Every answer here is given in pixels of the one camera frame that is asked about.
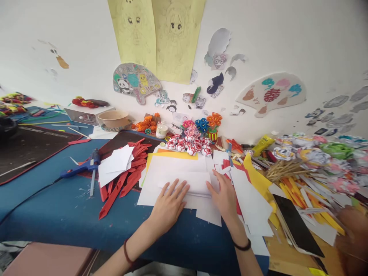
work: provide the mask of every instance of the black bracelet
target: black bracelet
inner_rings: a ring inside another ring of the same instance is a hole
[[[237,245],[234,241],[233,241],[233,243],[234,243],[234,246],[235,246],[237,249],[239,249],[240,251],[248,251],[248,250],[250,249],[250,247],[251,247],[250,239],[248,239],[248,245],[247,245],[247,246],[245,246],[245,247],[241,247],[241,246]]]

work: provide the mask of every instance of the blue tablecloth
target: blue tablecloth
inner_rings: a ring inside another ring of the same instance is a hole
[[[63,121],[68,117],[59,115],[47,121],[50,120]],[[60,129],[49,124],[41,126]],[[92,130],[93,127],[89,126],[80,132],[91,134]],[[12,182],[0,186],[0,220],[29,195],[57,179],[62,170],[73,168],[75,164],[69,156],[76,161],[84,161],[94,148],[100,148],[107,142],[92,140],[69,146]],[[117,198],[108,215],[99,220],[104,203],[99,189],[95,189],[94,196],[89,198],[89,187],[90,179],[81,176],[60,180],[17,208],[0,226],[0,240],[37,241],[116,251],[149,217],[152,207],[137,205],[139,193],[131,191],[126,197]],[[195,210],[184,209],[173,228],[142,258],[217,275],[240,275],[231,236],[224,222],[222,227],[207,223],[196,218]],[[257,256],[257,260],[266,275],[269,258]]]

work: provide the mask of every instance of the left hand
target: left hand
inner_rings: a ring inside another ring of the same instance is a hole
[[[147,219],[150,231],[154,232],[156,238],[161,237],[173,227],[186,202],[182,202],[189,190],[189,185],[183,181],[175,190],[179,179],[175,179],[170,189],[166,192],[170,183],[166,183],[153,207],[152,213]]]

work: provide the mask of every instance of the red bracelet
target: red bracelet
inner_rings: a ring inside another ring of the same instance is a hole
[[[128,257],[127,247],[126,247],[126,243],[127,243],[128,240],[129,240],[129,238],[124,241],[123,249],[124,249],[124,255],[125,255],[125,258],[126,258],[127,262],[130,264],[130,266],[132,266],[133,262]]]

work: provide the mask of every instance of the wooden table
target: wooden table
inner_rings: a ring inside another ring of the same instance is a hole
[[[273,237],[265,237],[268,251],[271,255],[269,259],[270,270],[291,276],[312,276],[313,274],[309,271],[309,267],[320,269],[311,256],[296,251],[294,247],[288,244],[281,227],[277,232],[281,243],[279,243],[275,235]],[[312,235],[325,255],[325,258],[321,258],[321,260],[329,276],[346,276],[337,248],[330,246],[315,234],[312,233]]]

